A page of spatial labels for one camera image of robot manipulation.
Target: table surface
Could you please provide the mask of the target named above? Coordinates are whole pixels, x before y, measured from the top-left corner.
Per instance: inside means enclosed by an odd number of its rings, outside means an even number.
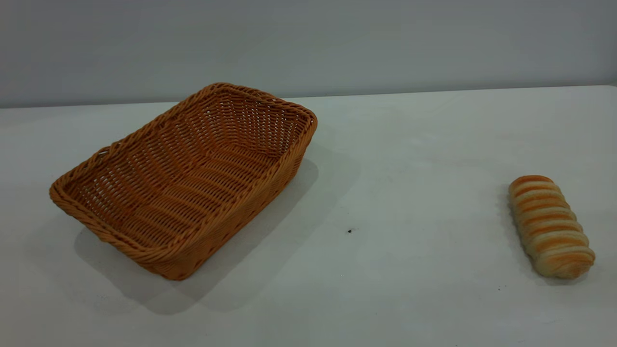
[[[319,118],[296,178],[183,282],[48,197],[172,103],[0,110],[2,345],[615,345],[617,88],[290,101]],[[582,278],[542,278],[521,249],[507,186],[526,174],[585,227]]]

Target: bread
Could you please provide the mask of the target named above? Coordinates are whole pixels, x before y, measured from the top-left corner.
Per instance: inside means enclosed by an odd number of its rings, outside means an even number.
[[[510,185],[516,226],[534,268],[546,277],[577,278],[595,254],[561,189],[544,176],[523,176]]]

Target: white wall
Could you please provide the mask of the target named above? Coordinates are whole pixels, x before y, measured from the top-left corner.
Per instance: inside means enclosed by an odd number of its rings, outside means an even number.
[[[615,0],[5,0],[0,106],[617,80]]]

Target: wicker basket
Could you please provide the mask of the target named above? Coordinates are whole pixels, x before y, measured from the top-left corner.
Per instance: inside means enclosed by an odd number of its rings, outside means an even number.
[[[263,91],[210,85],[51,186],[51,199],[145,269],[189,277],[295,176],[317,127]]]

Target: basket rim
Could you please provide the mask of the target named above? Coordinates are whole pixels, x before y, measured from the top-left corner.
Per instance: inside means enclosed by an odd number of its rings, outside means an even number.
[[[164,257],[170,258],[179,253],[180,251],[184,250],[186,247],[193,244],[193,241],[202,236],[201,233],[196,233],[195,231],[205,227],[205,218],[193,225],[192,227],[189,227],[186,230],[179,232],[178,236],[176,236],[169,243],[156,247],[144,247],[130,237],[124,235],[119,231],[116,231],[116,229],[114,229],[109,224],[105,223],[102,219],[94,215],[84,205],[80,204],[77,200],[73,199],[70,195],[68,195],[64,191],[64,187],[70,182],[73,182],[76,179],[82,177],[86,172],[90,172],[91,170],[95,170],[100,168],[101,166],[104,166],[104,164],[110,161],[111,158],[114,157],[114,155],[120,153],[123,148],[135,144],[137,141],[143,139],[146,136],[150,136],[153,133],[158,133],[164,130],[165,123],[177,119],[177,117],[181,117],[183,111],[185,111],[187,108],[192,107],[192,105],[194,105],[196,101],[208,95],[211,95],[212,93],[216,93],[217,91],[230,91],[232,93],[240,94],[251,101],[258,101],[268,106],[291,106],[296,109],[298,114],[306,116],[308,120],[308,122],[305,123],[304,128],[301,131],[300,137],[298,137],[298,139],[296,139],[290,145],[287,151],[282,156],[280,156],[267,171],[265,171],[259,178],[255,179],[249,187],[247,187],[244,191],[240,192],[239,195],[236,196],[232,201],[229,201],[224,205],[220,206],[219,210],[217,211],[218,215],[214,217],[210,221],[210,223],[216,224],[224,220],[241,205],[238,203],[239,201],[243,201],[243,199],[247,195],[254,191],[256,186],[259,186],[268,177],[276,174],[278,169],[281,167],[281,163],[286,162],[292,153],[296,152],[296,150],[299,148],[305,148],[306,146],[308,146],[312,135],[317,129],[317,117],[311,110],[307,109],[304,106],[295,104],[293,102],[285,101],[283,99],[273,96],[272,94],[254,88],[234,85],[231,83],[211,84],[201,89],[197,93],[190,95],[188,98],[174,105],[164,113],[158,115],[155,119],[151,120],[135,132],[130,133],[121,140],[113,142],[109,146],[101,148],[89,159],[85,160],[78,166],[74,167],[67,173],[60,176],[51,185],[49,189],[51,199],[67,214],[85,224],[101,239],[101,241],[105,241],[111,243],[116,247],[122,248],[123,252],[131,253],[127,254],[129,256],[139,256],[140,258],[142,258],[140,262],[160,262],[161,260],[163,260],[161,259],[161,251],[173,249],[172,252],[166,253],[166,256]],[[64,207],[72,207],[72,210],[74,210],[76,214],[81,214],[82,216],[75,216],[74,213],[69,213],[69,211],[66,211]]]

